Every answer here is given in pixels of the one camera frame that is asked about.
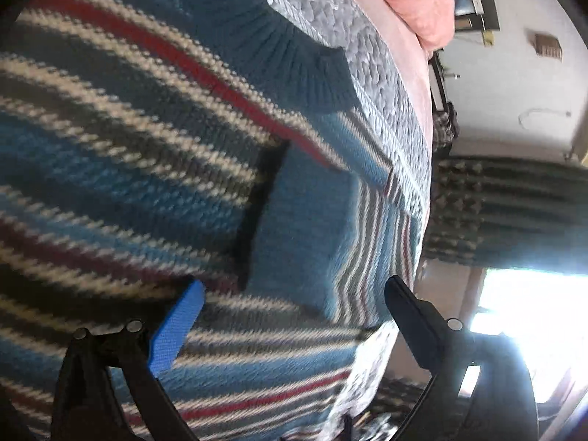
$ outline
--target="black clip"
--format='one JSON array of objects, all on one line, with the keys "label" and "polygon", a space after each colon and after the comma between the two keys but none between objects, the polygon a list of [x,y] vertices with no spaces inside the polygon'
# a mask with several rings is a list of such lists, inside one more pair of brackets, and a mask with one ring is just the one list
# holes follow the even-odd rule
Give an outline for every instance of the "black clip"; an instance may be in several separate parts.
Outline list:
[{"label": "black clip", "polygon": [[148,367],[149,334],[140,320],[118,333],[74,335],[55,393],[52,441],[136,441],[115,398],[108,366],[122,369],[156,441],[198,441]]},{"label": "black clip", "polygon": [[466,370],[474,365],[480,366],[480,376],[454,441],[539,439],[531,376],[513,340],[472,333],[457,319],[445,321],[431,303],[418,300],[398,276],[387,281],[384,298],[417,363],[432,375],[394,441],[442,436]]}]

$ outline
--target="knitted sweater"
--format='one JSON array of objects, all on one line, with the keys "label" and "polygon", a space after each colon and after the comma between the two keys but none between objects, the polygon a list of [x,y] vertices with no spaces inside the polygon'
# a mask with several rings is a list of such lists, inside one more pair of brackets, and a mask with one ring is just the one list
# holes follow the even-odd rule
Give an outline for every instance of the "knitted sweater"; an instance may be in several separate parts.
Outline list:
[{"label": "knitted sweater", "polygon": [[207,303],[161,377],[190,427],[316,434],[422,226],[342,52],[266,0],[31,0],[1,50],[0,383],[32,430],[78,326],[191,274]]}]

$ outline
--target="window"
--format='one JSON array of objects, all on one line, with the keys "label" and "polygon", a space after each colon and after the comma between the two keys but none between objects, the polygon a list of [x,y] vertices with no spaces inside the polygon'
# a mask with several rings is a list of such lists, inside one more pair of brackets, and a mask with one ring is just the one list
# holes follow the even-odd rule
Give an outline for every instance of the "window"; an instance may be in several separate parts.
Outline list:
[{"label": "window", "polygon": [[[489,269],[472,331],[513,337],[527,363],[537,403],[565,377],[588,381],[588,277]],[[462,392],[471,393],[470,369]]]}]

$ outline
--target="white stripe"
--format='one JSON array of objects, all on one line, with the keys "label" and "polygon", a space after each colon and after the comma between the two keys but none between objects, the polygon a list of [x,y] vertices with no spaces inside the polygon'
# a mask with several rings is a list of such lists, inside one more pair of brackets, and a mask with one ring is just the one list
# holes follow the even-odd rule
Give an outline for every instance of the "white stripe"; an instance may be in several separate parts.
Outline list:
[{"label": "white stripe", "polygon": [[358,337],[361,329],[356,328],[321,328],[292,329],[277,331],[215,331],[195,329],[187,334],[190,343],[279,343],[293,341],[312,341],[324,337]]},{"label": "white stripe", "polygon": [[300,307],[279,299],[253,297],[251,295],[230,295],[207,292],[207,303],[236,311],[249,310],[259,312],[298,312]]},{"label": "white stripe", "polygon": [[90,105],[96,111],[105,113],[114,123],[159,139],[187,156],[216,166],[244,182],[259,182],[257,171],[250,169],[245,163],[236,162],[222,151],[212,150],[208,145],[201,144],[199,137],[187,136],[170,123],[154,122],[158,119],[157,116],[146,116],[142,110],[136,110],[128,103],[119,101],[117,96],[104,94],[102,90],[93,88],[89,82],[70,76],[64,70],[42,66],[37,61],[21,58],[16,54],[5,54],[0,59],[0,71],[56,89],[81,104]]},{"label": "white stripe", "polygon": [[406,253],[408,254],[408,256],[407,256],[408,278],[409,278],[410,284],[414,284],[415,275],[416,275],[416,271],[415,271],[416,267],[415,267],[415,259],[413,257],[413,253],[411,250],[412,243],[410,241],[410,222],[411,221],[412,221],[411,217],[409,215],[406,215]]},{"label": "white stripe", "polygon": [[37,239],[37,241],[43,244],[49,244],[52,247],[63,247],[65,250],[77,249],[81,253],[90,254],[96,259],[102,259],[103,257],[109,257],[115,260],[123,260],[126,265],[131,265],[136,269],[153,269],[153,270],[165,270],[171,275],[188,275],[202,273],[204,270],[201,266],[188,265],[185,263],[155,263],[148,260],[145,256],[135,257],[127,251],[117,252],[113,248],[102,248],[100,244],[86,244],[83,241],[77,241],[67,235],[58,235],[55,233],[41,233],[37,230],[31,229],[28,225],[23,222],[19,222],[16,217],[8,215],[4,210],[0,210],[0,219],[11,225],[14,231],[19,232],[26,237]]},{"label": "white stripe", "polygon": [[405,284],[409,285],[410,281],[408,280],[408,268],[406,266],[406,257],[404,253],[405,247],[405,230],[406,230],[406,221],[407,218],[404,215],[402,216],[402,231],[401,231],[401,239],[400,239],[400,246],[398,247],[399,252],[401,254],[401,268],[402,268],[402,279]]},{"label": "white stripe", "polygon": [[[352,110],[352,111],[353,111],[355,117],[357,117],[358,119],[363,119],[363,117],[359,114],[358,111],[356,111],[356,110]],[[376,153],[376,151],[373,149],[372,145],[364,137],[363,133],[358,130],[358,128],[355,126],[355,124],[351,121],[351,119],[349,119],[349,117],[347,116],[346,113],[344,113],[343,111],[340,111],[339,113],[337,113],[337,115],[341,118],[341,120],[343,121],[343,123],[345,124],[345,127],[349,130],[349,132],[351,132],[354,135],[354,138],[361,143],[364,150],[366,150],[366,152],[370,155],[372,160],[380,168],[384,169],[387,173],[389,173],[392,170],[392,161],[390,161],[390,159],[384,159],[383,157],[381,157],[380,154]]]},{"label": "white stripe", "polygon": [[0,338],[4,338],[20,348],[39,353],[40,355],[63,358],[66,352],[66,349],[63,347],[35,340],[8,327],[0,327]]},{"label": "white stripe", "polygon": [[360,236],[359,236],[359,245],[358,245],[358,249],[357,249],[358,259],[355,263],[355,266],[352,268],[351,273],[349,273],[349,276],[348,276],[347,280],[345,281],[345,287],[343,289],[343,292],[347,294],[347,299],[346,299],[347,310],[343,314],[345,323],[351,322],[353,310],[354,310],[354,303],[352,302],[352,297],[356,293],[357,287],[352,287],[351,283],[356,281],[355,274],[356,274],[360,264],[362,262],[365,263],[365,258],[363,256],[363,252],[364,252],[364,247],[365,247],[367,232],[368,232],[367,224],[368,224],[368,211],[369,211],[369,207],[370,207],[370,193],[371,193],[371,191],[364,183],[362,183],[362,189],[363,189],[363,193],[365,195],[365,205],[364,205],[364,209],[361,214],[361,222],[359,225]]},{"label": "white stripe", "polygon": [[[301,387],[305,387],[309,384],[313,384],[314,382],[321,381],[323,379],[333,378],[339,376],[342,373],[348,372],[350,369],[350,366],[345,366],[332,372],[320,373],[315,376],[311,376],[310,378],[303,379],[301,381],[294,381],[293,383],[281,384],[279,386],[274,386],[272,388],[246,391],[241,393],[232,393],[230,395],[212,396],[210,398],[200,398],[195,400],[179,400],[174,401],[173,405],[179,412],[183,412],[193,409],[213,408],[216,406],[221,406],[229,403],[239,403],[243,401],[255,400],[259,398],[264,398],[266,396],[278,395],[286,391],[291,391]],[[137,410],[137,407],[134,404],[123,404],[122,407],[125,413],[136,415],[139,412],[139,410]]]},{"label": "white stripe", "polygon": [[73,212],[61,212],[59,207],[48,208],[42,202],[33,201],[30,197],[24,197],[21,192],[11,186],[0,186],[0,194],[3,194],[8,200],[14,202],[19,207],[23,207],[27,212],[37,214],[48,221],[65,222],[70,226],[95,230],[102,235],[114,236],[114,238],[125,242],[163,250],[172,256],[202,259],[204,262],[223,260],[217,253],[210,253],[206,250],[193,250],[192,247],[182,247],[177,242],[170,243],[165,239],[156,240],[149,233],[138,234],[130,229],[123,230],[118,226],[108,226],[102,220],[92,220],[88,216],[77,216]]},{"label": "white stripe", "polygon": [[31,388],[30,386],[24,386],[23,384],[4,377],[0,377],[0,384],[9,390],[16,391],[20,395],[26,396],[27,398],[33,398],[36,401],[40,401],[48,405],[53,404],[54,396],[51,393],[37,390],[35,388]]},{"label": "white stripe", "polygon": [[43,436],[45,438],[51,436],[51,433],[49,433],[49,431],[43,431],[42,429],[37,429],[36,427],[32,426],[29,426],[28,428],[31,431],[31,433],[37,434],[38,436]]},{"label": "white stripe", "polygon": [[344,380],[334,381],[333,383],[328,384],[326,386],[321,386],[321,387],[316,388],[310,392],[300,393],[299,395],[292,396],[292,398],[287,398],[283,401],[272,403],[270,405],[255,406],[252,408],[241,409],[239,411],[233,411],[233,412],[226,413],[223,415],[217,415],[217,416],[211,416],[211,417],[204,417],[201,419],[189,420],[186,422],[186,424],[191,429],[194,429],[194,428],[203,427],[203,426],[210,426],[211,424],[238,422],[238,421],[243,420],[244,418],[247,418],[247,417],[263,415],[265,413],[283,408],[285,406],[289,406],[289,405],[294,404],[296,402],[303,401],[307,398],[310,398],[311,396],[318,395],[319,393],[328,392],[329,390],[332,390],[335,387],[343,384],[343,382],[344,382]]},{"label": "white stripe", "polygon": [[310,122],[300,113],[284,111],[273,102],[256,91],[244,78],[232,72],[228,66],[215,54],[205,49],[199,42],[192,40],[188,35],[177,28],[170,27],[150,15],[137,11],[120,0],[83,0],[94,6],[110,11],[135,25],[166,39],[187,54],[211,69],[219,78],[243,94],[248,100],[259,106],[265,113],[270,114],[276,120],[301,132],[306,138],[313,141],[320,148],[324,156],[339,169],[346,170],[348,166],[337,153],[322,139],[320,134],[312,127]]},{"label": "white stripe", "polygon": [[341,266],[341,268],[337,272],[337,275],[335,276],[335,284],[334,284],[334,290],[333,290],[333,293],[335,295],[334,299],[336,302],[335,312],[334,312],[334,317],[333,317],[333,320],[335,322],[340,322],[343,318],[342,305],[345,306],[345,311],[348,310],[348,305],[346,302],[346,297],[348,296],[348,294],[345,292],[345,290],[343,288],[341,288],[341,282],[343,281],[343,275],[345,274],[345,272],[347,271],[347,269],[349,268],[349,266],[351,264],[351,260],[354,258],[355,254],[357,253],[359,238],[361,236],[360,229],[359,229],[360,224],[361,224],[360,218],[364,212],[363,185],[361,184],[361,182],[358,183],[357,187],[358,187],[357,188],[358,201],[357,201],[357,207],[355,210],[355,213],[357,216],[354,217],[354,220],[353,220],[354,239],[351,243],[351,250],[349,250],[349,253],[345,257],[345,262],[343,263],[343,265]]},{"label": "white stripe", "polygon": [[197,176],[188,176],[185,172],[175,171],[169,165],[158,164],[155,159],[146,159],[141,153],[131,153],[124,146],[115,146],[110,140],[99,139],[99,136],[87,133],[84,128],[74,125],[67,119],[59,119],[56,114],[48,113],[42,107],[3,96],[0,96],[0,107],[13,116],[25,117],[33,124],[52,131],[59,137],[68,138],[76,144],[92,149],[98,156],[110,157],[115,162],[141,169],[147,174],[156,175],[163,180],[182,183],[205,195],[233,202],[237,206],[245,206],[248,201],[247,197],[232,194],[225,187],[215,184],[213,181],[204,181]]},{"label": "white stripe", "polygon": [[274,352],[254,353],[246,355],[245,353],[229,353],[225,355],[190,355],[183,354],[176,358],[174,367],[180,366],[205,366],[205,365],[241,365],[244,363],[264,363],[283,359],[302,358],[319,353],[334,352],[336,350],[345,350],[355,348],[361,341],[342,341],[338,343],[327,343],[315,345],[310,348],[287,349]]},{"label": "white stripe", "polygon": [[383,216],[383,209],[384,209],[383,200],[382,200],[380,192],[378,192],[378,191],[373,191],[373,192],[376,197],[376,201],[375,201],[375,207],[374,207],[374,220],[373,220],[372,233],[369,236],[369,245],[367,247],[366,257],[364,257],[362,260],[363,268],[362,268],[361,274],[359,276],[359,287],[358,287],[358,290],[355,291],[358,308],[362,308],[362,301],[361,301],[362,293],[365,294],[365,300],[366,300],[365,311],[361,310],[361,309],[358,310],[358,313],[360,315],[360,317],[359,317],[359,324],[360,325],[366,324],[370,319],[370,310],[369,310],[369,307],[370,307],[369,295],[370,294],[369,294],[369,292],[372,292],[372,290],[368,289],[370,287],[370,284],[368,283],[368,279],[370,278],[372,272],[376,269],[376,267],[374,265],[378,262],[378,259],[379,259],[376,256],[375,251],[377,248],[377,239],[381,237],[381,233],[379,231],[379,228],[382,226],[381,219]]},{"label": "white stripe", "polygon": [[313,424],[310,426],[303,426],[294,428],[281,436],[282,439],[314,439],[320,433],[321,424]]},{"label": "white stripe", "polygon": [[80,270],[56,266],[52,263],[41,263],[36,259],[27,259],[11,247],[6,247],[2,242],[0,242],[0,263],[6,263],[11,269],[36,280],[101,296],[118,296],[132,299],[172,299],[178,294],[177,290],[158,287],[155,284],[142,283],[141,281],[129,283],[125,279],[117,280],[110,276],[81,273]]},{"label": "white stripe", "polygon": [[40,413],[39,411],[33,410],[31,408],[14,402],[12,403],[12,405],[19,413],[25,416],[31,417],[36,421],[40,421],[41,423],[51,424],[51,416],[48,416],[45,413]]},{"label": "white stripe", "polygon": [[[314,401],[312,403],[299,406],[293,411],[281,413],[280,415],[272,416],[270,418],[264,419],[263,421],[254,422],[239,428],[222,431],[220,433],[208,434],[207,436],[198,436],[198,438],[202,441],[210,441],[213,439],[223,439],[237,435],[245,436],[245,434],[262,433],[297,417],[302,417],[313,412],[323,412],[325,408],[330,406],[334,399],[336,399],[336,396],[329,396],[327,399]],[[146,426],[134,427],[133,432],[139,435],[149,434],[149,430]]]},{"label": "white stripe", "polygon": [[398,257],[402,257],[402,254],[398,250],[398,240],[400,237],[401,228],[401,212],[396,211],[396,219],[394,220],[394,234],[392,236],[392,263],[390,263],[390,275],[399,274]]},{"label": "white stripe", "polygon": [[64,333],[73,333],[80,327],[86,327],[92,334],[111,333],[119,331],[122,328],[122,326],[97,325],[93,322],[57,318],[25,305],[20,305],[2,294],[0,294],[0,311],[37,326],[51,328]]},{"label": "white stripe", "polygon": [[149,73],[160,83],[179,91],[195,103],[201,104],[213,111],[223,121],[229,123],[246,136],[265,145],[274,145],[269,132],[255,125],[255,123],[234,110],[230,104],[220,98],[213,97],[209,91],[188,80],[185,75],[177,73],[173,67],[166,66],[161,60],[153,58],[149,53],[140,51],[137,45],[129,44],[123,39],[116,39],[99,28],[84,25],[59,13],[42,10],[24,10],[18,17],[18,23],[40,26],[45,29],[75,36],[104,51],[113,52],[138,69]]}]

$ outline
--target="curtain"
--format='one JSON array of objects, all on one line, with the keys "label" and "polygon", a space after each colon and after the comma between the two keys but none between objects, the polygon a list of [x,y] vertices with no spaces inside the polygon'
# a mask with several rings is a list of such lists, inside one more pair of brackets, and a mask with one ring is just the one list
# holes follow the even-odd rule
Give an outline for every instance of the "curtain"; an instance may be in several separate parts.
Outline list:
[{"label": "curtain", "polygon": [[423,256],[588,274],[588,170],[503,157],[433,165]]}]

